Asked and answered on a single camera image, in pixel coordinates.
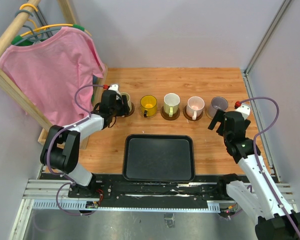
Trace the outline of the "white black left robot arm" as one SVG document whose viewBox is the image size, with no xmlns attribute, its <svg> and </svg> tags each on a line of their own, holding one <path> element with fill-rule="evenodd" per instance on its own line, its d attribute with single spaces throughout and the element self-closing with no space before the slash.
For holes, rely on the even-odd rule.
<svg viewBox="0 0 300 240">
<path fill-rule="evenodd" d="M 99 193 L 96 176 L 79 163 L 81 141 L 95 132 L 112 127 L 117 117 L 131 112 L 128 97 L 115 90 L 104 90 L 101 102 L 83 119 L 69 125 L 53 125 L 43 146 L 40 162 L 51 172 L 58 170 L 78 187 L 86 198 Z"/>
</svg>

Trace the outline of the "woven rattan coaster right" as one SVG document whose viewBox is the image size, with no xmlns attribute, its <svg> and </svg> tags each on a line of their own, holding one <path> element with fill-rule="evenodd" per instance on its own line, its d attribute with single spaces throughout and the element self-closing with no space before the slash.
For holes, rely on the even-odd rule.
<svg viewBox="0 0 300 240">
<path fill-rule="evenodd" d="M 206 113 L 207 117 L 212 120 L 215 117 L 217 112 L 216 111 L 210 112 L 209 110 L 206 110 L 205 113 Z"/>
</svg>

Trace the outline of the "black plastic tray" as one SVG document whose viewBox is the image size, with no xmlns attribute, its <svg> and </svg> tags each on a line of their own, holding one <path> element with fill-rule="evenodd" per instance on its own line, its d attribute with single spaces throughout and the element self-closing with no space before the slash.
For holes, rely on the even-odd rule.
<svg viewBox="0 0 300 240">
<path fill-rule="evenodd" d="M 189 183 L 195 176 L 193 140 L 187 135 L 131 134 L 125 140 L 128 181 Z"/>
</svg>

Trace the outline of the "brown wooden coaster middle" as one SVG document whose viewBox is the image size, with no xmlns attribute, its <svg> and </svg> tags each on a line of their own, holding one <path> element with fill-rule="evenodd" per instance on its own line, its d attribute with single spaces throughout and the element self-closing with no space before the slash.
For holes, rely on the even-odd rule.
<svg viewBox="0 0 300 240">
<path fill-rule="evenodd" d="M 178 117 L 180 116 L 180 108 L 178 108 L 177 112 L 174 113 L 172 116 L 170 116 L 169 113 L 170 113 L 170 110 L 168 110 L 168 112 L 166 112 L 164 107 L 162 107 L 160 110 L 160 114 L 165 120 L 174 121 L 174 120 L 178 119 Z"/>
</svg>

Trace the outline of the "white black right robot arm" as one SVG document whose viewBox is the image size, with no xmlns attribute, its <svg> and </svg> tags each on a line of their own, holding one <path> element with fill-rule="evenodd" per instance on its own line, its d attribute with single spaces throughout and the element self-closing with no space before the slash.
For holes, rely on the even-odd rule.
<svg viewBox="0 0 300 240">
<path fill-rule="evenodd" d="M 230 156 L 244 171 L 252 190 L 235 173 L 220 178 L 216 188 L 222 200 L 233 199 L 253 221 L 259 240 L 300 240 L 300 212 L 296 212 L 269 174 L 259 148 L 246 137 L 250 124 L 238 110 L 217 110 L 208 129 L 217 133 Z"/>
</svg>

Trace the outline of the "woven rattan coaster left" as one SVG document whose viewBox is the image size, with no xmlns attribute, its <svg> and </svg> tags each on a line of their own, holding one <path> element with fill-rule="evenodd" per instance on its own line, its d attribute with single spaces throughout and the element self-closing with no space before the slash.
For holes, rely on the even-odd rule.
<svg viewBox="0 0 300 240">
<path fill-rule="evenodd" d="M 152 107 L 152 108 L 145 108 L 143 106 L 139 107 L 139 114 L 141 115 L 141 117 L 145 118 L 145 119 L 150 119 L 153 118 L 156 114 L 157 114 L 157 106 Z"/>
</svg>

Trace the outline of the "white ceramic mug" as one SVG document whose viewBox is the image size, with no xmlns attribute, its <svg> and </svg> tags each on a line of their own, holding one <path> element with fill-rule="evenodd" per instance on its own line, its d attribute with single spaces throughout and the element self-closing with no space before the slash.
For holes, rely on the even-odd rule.
<svg viewBox="0 0 300 240">
<path fill-rule="evenodd" d="M 163 101 L 163 111 L 169 118 L 172 118 L 179 110 L 180 97 L 176 93 L 168 93 Z"/>
</svg>

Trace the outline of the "brown wooden coaster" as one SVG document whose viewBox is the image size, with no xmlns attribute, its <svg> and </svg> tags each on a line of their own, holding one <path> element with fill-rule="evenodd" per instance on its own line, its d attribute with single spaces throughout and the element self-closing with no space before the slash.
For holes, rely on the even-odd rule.
<svg viewBox="0 0 300 240">
<path fill-rule="evenodd" d="M 203 110 L 196 105 L 187 105 L 183 109 L 183 115 L 190 121 L 198 121 L 203 116 Z"/>
<path fill-rule="evenodd" d="M 180 108 L 178 108 L 177 112 L 174 113 L 172 116 L 170 116 L 169 113 L 170 113 L 170 110 L 168 110 L 168 112 L 166 112 L 164 107 L 162 107 L 160 110 L 160 114 L 165 120 L 174 121 L 174 120 L 178 119 L 178 117 L 180 116 Z"/>
<path fill-rule="evenodd" d="M 122 118 L 127 118 L 127 117 L 131 116 L 134 113 L 134 111 L 135 111 L 135 105 L 133 103 L 131 103 L 131 108 L 130 108 L 129 114 L 128 115 L 123 115 L 121 117 Z"/>
</svg>

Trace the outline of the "purple transparent cup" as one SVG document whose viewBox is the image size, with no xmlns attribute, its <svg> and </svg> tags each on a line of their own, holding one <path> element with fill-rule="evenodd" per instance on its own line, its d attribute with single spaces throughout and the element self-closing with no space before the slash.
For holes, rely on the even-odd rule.
<svg viewBox="0 0 300 240">
<path fill-rule="evenodd" d="M 208 108 L 208 114 L 211 118 L 213 118 L 217 110 L 225 111 L 227 110 L 228 106 L 229 106 L 228 101 L 224 97 L 216 96 L 210 102 L 210 106 Z"/>
</svg>

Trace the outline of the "yellow transparent cup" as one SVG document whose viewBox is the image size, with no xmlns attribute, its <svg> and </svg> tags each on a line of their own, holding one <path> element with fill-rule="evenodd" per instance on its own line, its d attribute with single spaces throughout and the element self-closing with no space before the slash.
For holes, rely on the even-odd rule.
<svg viewBox="0 0 300 240">
<path fill-rule="evenodd" d="M 153 95 L 145 95 L 140 99 L 140 106 L 144 108 L 153 108 L 158 107 L 157 99 Z"/>
</svg>

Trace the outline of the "pink ceramic mug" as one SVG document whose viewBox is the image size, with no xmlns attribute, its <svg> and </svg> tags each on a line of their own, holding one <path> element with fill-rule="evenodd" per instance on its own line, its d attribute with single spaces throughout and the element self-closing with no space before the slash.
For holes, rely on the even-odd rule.
<svg viewBox="0 0 300 240">
<path fill-rule="evenodd" d="M 185 113 L 191 121 L 199 120 L 203 115 L 205 101 L 199 96 L 192 96 L 188 99 Z"/>
</svg>

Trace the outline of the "brown wooden coaster right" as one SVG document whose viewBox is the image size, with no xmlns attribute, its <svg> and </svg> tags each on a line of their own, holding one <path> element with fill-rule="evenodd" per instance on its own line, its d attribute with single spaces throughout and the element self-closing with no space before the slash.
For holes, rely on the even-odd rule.
<svg viewBox="0 0 300 240">
<path fill-rule="evenodd" d="M 198 121 L 203 116 L 203 110 L 196 105 L 187 105 L 183 109 L 183 115 L 190 121 Z"/>
</svg>

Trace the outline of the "brown wooden coaster left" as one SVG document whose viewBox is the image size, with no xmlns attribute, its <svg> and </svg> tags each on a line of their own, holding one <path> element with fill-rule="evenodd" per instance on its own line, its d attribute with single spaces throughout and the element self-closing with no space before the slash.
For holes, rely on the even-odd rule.
<svg viewBox="0 0 300 240">
<path fill-rule="evenodd" d="M 130 108 L 129 114 L 128 115 L 123 115 L 121 117 L 122 118 L 127 118 L 127 117 L 131 116 L 134 113 L 134 111 L 135 111 L 135 105 L 133 103 L 131 103 L 131 108 Z"/>
</svg>

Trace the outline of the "aluminium frame rail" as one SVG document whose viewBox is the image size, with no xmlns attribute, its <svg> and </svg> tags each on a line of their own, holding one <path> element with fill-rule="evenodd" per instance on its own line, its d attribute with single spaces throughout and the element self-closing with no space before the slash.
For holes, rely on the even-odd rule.
<svg viewBox="0 0 300 240">
<path fill-rule="evenodd" d="M 214 182 L 159 183 L 98 181 L 95 193 L 71 186 L 67 180 L 29 180 L 23 198 L 33 208 L 72 211 L 141 211 L 220 213 L 236 211 L 231 198 L 221 197 Z"/>
</svg>

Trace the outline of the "cream ceramic mug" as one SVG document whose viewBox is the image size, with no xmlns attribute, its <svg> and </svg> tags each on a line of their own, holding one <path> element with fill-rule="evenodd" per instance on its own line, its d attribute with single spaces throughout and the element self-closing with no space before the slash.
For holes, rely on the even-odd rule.
<svg viewBox="0 0 300 240">
<path fill-rule="evenodd" d="M 129 112 L 131 111 L 131 107 L 132 107 L 132 105 L 131 105 L 131 97 L 130 97 L 130 95 L 127 93 L 127 92 L 121 92 L 120 93 L 120 96 L 122 96 L 122 95 L 126 95 L 127 96 L 127 100 L 128 100 L 128 106 L 129 106 Z"/>
</svg>

